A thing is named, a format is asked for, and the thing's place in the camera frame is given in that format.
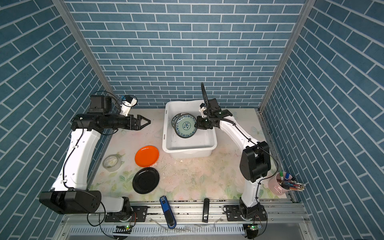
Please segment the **orange plastic plate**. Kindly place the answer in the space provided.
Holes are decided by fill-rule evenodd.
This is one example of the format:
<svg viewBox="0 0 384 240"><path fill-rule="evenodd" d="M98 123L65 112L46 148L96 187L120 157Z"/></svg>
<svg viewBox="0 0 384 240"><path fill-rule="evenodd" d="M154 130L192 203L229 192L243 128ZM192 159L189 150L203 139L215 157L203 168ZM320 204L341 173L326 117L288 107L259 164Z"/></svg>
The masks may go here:
<svg viewBox="0 0 384 240"><path fill-rule="evenodd" d="M135 155L135 163L142 168L154 165L159 159L159 150L154 146L140 148Z"/></svg>

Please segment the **green blue floral plate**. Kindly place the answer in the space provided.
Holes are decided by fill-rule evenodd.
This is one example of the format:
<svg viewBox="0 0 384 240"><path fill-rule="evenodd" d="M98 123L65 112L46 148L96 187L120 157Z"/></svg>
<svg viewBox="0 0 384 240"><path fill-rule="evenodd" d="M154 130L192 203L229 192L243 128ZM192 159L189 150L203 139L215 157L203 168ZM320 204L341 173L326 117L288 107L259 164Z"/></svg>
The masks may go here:
<svg viewBox="0 0 384 240"><path fill-rule="evenodd" d="M193 115L181 114L174 122L176 135L184 139L192 137L197 131L196 123L197 119Z"/></svg>

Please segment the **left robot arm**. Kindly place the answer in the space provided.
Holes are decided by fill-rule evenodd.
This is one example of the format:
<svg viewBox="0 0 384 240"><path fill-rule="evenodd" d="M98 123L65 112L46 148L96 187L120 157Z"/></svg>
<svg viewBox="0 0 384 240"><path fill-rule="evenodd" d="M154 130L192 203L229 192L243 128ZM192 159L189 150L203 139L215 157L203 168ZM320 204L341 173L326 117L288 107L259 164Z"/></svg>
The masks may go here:
<svg viewBox="0 0 384 240"><path fill-rule="evenodd" d="M88 170L96 145L105 130L139 131L141 123L150 120L129 113L138 100L126 95L118 103L120 113L112 114L112 97L91 96L87 113L78 114L72 120L71 141L62 169L48 192L42 192L39 202L61 215L118 213L125 220L132 215L127 197L104 197L99 191L87 189Z"/></svg>

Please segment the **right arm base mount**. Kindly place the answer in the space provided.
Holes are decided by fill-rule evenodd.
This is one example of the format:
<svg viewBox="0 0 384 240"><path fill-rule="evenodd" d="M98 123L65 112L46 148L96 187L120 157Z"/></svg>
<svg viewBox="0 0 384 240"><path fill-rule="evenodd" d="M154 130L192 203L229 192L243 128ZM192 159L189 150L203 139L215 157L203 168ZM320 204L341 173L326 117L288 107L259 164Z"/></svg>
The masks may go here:
<svg viewBox="0 0 384 240"><path fill-rule="evenodd" d="M248 208L243 204L240 205L224 205L223 211L229 222L240 221L266 221L268 219L267 212L263 205L256 204Z"/></svg>

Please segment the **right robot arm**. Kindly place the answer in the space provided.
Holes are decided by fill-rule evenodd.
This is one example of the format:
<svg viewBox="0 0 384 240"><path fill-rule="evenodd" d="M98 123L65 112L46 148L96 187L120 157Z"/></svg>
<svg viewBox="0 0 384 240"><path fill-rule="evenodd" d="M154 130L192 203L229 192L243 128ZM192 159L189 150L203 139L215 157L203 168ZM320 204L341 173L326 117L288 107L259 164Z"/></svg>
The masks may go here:
<svg viewBox="0 0 384 240"><path fill-rule="evenodd" d="M197 129L218 128L242 151L240 171L245 178L245 187L240 204L248 211L259 206L260 185L269 178L267 175L272 167L269 145L265 141L257 141L248 134L228 110L211 111L201 107L200 112L197 117Z"/></svg>

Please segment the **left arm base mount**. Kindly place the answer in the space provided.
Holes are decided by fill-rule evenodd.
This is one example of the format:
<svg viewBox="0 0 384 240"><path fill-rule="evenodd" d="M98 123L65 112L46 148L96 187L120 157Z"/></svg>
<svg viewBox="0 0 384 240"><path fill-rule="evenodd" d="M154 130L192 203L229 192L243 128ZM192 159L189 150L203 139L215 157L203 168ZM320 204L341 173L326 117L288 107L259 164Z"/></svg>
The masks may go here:
<svg viewBox="0 0 384 240"><path fill-rule="evenodd" d="M107 213L107 223L140 223L145 222L147 217L147 206L133 206L128 211Z"/></svg>

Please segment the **green rimmed white plate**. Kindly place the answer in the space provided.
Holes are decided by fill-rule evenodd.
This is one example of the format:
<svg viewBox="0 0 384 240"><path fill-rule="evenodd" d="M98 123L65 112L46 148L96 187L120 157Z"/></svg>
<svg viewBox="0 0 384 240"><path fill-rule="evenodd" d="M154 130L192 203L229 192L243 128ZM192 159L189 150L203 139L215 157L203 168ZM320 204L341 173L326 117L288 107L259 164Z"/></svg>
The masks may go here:
<svg viewBox="0 0 384 240"><path fill-rule="evenodd" d="M177 121L177 119L182 116L182 115L185 115L186 113L179 113L179 114L176 114L173 118L172 118L172 121L171 121L171 125L173 128L175 128L175 123Z"/></svg>

